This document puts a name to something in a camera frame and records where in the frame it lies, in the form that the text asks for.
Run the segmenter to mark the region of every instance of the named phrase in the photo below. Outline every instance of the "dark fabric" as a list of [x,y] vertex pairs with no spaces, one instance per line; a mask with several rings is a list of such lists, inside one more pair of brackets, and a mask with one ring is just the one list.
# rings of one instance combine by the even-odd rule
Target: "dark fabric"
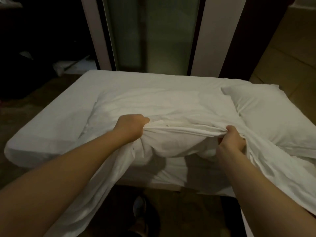
[[119,237],[141,237],[141,235],[133,231],[125,231],[124,233],[120,234]]

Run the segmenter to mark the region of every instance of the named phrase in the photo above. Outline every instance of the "glass door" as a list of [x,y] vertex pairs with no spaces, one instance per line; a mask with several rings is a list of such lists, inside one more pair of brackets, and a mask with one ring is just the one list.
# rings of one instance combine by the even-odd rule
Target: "glass door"
[[205,0],[97,1],[113,70],[191,72]]

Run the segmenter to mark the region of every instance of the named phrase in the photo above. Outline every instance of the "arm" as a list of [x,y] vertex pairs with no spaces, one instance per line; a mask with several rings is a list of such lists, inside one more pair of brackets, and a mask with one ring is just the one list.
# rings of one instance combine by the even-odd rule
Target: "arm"
[[125,115],[110,131],[29,171],[0,191],[0,236],[43,236],[115,150],[149,122]]
[[241,152],[246,145],[233,126],[216,150],[255,236],[315,236],[316,219],[271,183]]

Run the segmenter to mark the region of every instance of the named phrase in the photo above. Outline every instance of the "hand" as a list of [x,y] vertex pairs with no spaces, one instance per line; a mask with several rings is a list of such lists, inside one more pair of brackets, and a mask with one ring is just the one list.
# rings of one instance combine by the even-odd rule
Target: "hand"
[[218,139],[218,147],[216,149],[216,155],[222,155],[223,149],[225,151],[235,152],[235,151],[242,151],[246,146],[246,140],[239,135],[236,127],[232,125],[228,125],[226,127],[227,134],[224,136],[223,139]]
[[120,135],[124,144],[133,142],[143,135],[144,125],[150,121],[141,114],[123,115],[118,119],[113,131]]

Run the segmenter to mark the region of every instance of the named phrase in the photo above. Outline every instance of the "bed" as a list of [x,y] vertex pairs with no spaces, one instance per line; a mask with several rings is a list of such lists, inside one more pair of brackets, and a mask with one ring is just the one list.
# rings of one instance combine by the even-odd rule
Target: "bed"
[[[220,91],[220,87],[245,83],[249,82],[239,79],[91,70],[20,129],[6,144],[5,155],[18,166],[33,168],[63,153],[78,139],[101,91],[155,87],[209,92]],[[136,157],[118,184],[176,191],[184,186],[199,189],[199,193],[234,196],[218,166],[198,156],[170,159]]]

